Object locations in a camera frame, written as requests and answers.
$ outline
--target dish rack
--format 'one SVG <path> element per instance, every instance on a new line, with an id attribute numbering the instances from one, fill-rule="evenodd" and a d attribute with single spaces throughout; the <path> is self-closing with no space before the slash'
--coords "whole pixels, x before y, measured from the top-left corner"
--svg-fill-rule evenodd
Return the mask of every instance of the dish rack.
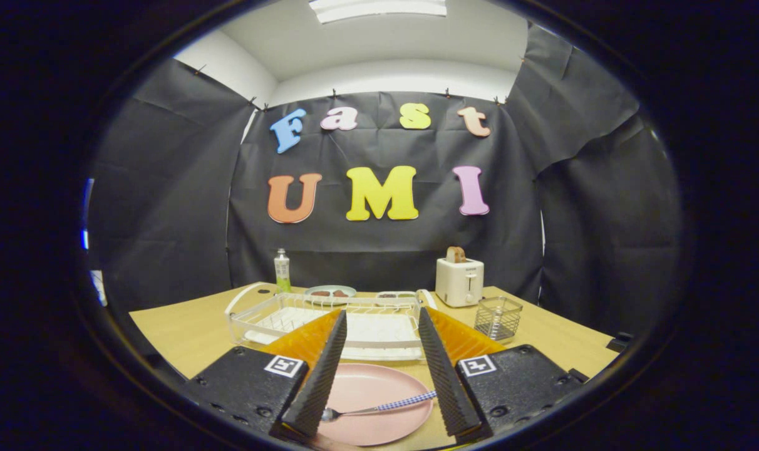
<path id="1" fill-rule="evenodd" d="M 341 353 L 347 360 L 423 359 L 417 298 L 336 298 L 312 294 L 279 293 L 253 308 L 233 312 L 243 295 L 258 286 L 244 288 L 234 297 L 224 314 L 232 342 L 268 345 L 330 311 L 345 309 L 348 332 Z"/>

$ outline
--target spoon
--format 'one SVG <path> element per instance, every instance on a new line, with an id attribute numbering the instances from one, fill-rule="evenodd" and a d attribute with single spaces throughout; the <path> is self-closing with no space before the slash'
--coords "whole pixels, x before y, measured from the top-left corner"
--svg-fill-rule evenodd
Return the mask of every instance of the spoon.
<path id="1" fill-rule="evenodd" d="M 384 403 L 383 405 L 378 405 L 376 407 L 364 408 L 362 410 L 352 410 L 351 412 L 338 412 L 336 409 L 327 407 L 324 409 L 324 413 L 321 416 L 321 420 L 324 423 L 334 422 L 335 420 L 337 420 L 339 417 L 343 415 L 351 415 L 352 413 L 368 413 L 368 412 L 378 412 L 382 410 L 391 410 L 392 408 L 405 407 L 406 405 L 414 405 L 414 403 L 425 402 L 425 400 L 431 400 L 434 397 L 436 397 L 436 392 L 428 391 L 422 395 L 416 395 L 414 397 L 411 397 L 405 400 L 400 400 L 400 402 Z"/>

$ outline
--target black cloth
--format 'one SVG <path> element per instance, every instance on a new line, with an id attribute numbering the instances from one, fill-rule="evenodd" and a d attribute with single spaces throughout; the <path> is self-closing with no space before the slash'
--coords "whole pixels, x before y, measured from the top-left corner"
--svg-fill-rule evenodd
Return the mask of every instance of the black cloth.
<path id="1" fill-rule="evenodd" d="M 588 54 L 538 26 L 505 109 L 537 174 L 540 305 L 608 334 L 646 330 L 667 307 L 683 227 L 648 117 Z"/>
<path id="2" fill-rule="evenodd" d="M 230 289 L 227 198 L 247 100 L 166 60 L 108 125 L 93 168 L 90 257 L 125 313 Z"/>
<path id="3" fill-rule="evenodd" d="M 431 125 L 400 125 L 400 106 L 424 103 Z M 357 127 L 323 130 L 327 111 L 351 106 Z M 457 111 L 474 106 L 486 115 L 489 137 L 476 137 Z M 270 126 L 303 108 L 301 140 L 277 154 Z M 299 286 L 345 284 L 363 291 L 435 287 L 436 260 L 448 246 L 462 246 L 469 259 L 485 263 L 485 284 L 536 301 L 542 260 L 540 217 L 534 174 L 505 109 L 494 102 L 411 92 L 377 92 L 322 97 L 258 113 L 237 160 L 230 198 L 230 263 L 236 285 L 273 280 L 273 257 L 284 248 L 291 282 Z M 419 217 L 391 220 L 388 214 L 363 222 L 347 220 L 351 208 L 348 169 L 368 167 L 380 183 L 394 166 L 416 169 L 413 198 Z M 473 165 L 490 212 L 463 216 L 462 191 L 452 168 Z M 280 224 L 267 213 L 268 180 L 290 175 L 287 206 L 299 205 L 299 176 L 323 176 L 312 214 Z"/>

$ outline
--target letter u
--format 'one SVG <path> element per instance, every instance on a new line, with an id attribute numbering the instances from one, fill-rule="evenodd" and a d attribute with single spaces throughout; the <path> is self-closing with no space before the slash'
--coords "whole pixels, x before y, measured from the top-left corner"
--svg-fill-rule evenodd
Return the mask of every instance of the letter u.
<path id="1" fill-rule="evenodd" d="M 271 191 L 268 193 L 268 216 L 276 222 L 302 222 L 313 212 L 316 203 L 316 186 L 321 174 L 304 174 L 299 177 L 302 182 L 302 203 L 297 209 L 287 208 L 287 188 L 293 183 L 291 176 L 277 176 L 268 179 Z"/>

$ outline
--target white toaster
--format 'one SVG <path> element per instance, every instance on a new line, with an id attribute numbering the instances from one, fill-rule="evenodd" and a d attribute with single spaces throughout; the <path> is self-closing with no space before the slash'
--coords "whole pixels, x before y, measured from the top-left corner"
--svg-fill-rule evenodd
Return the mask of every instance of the white toaster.
<path id="1" fill-rule="evenodd" d="M 466 259 L 463 263 L 438 259 L 435 272 L 435 293 L 448 306 L 477 305 L 482 299 L 485 264 Z"/>

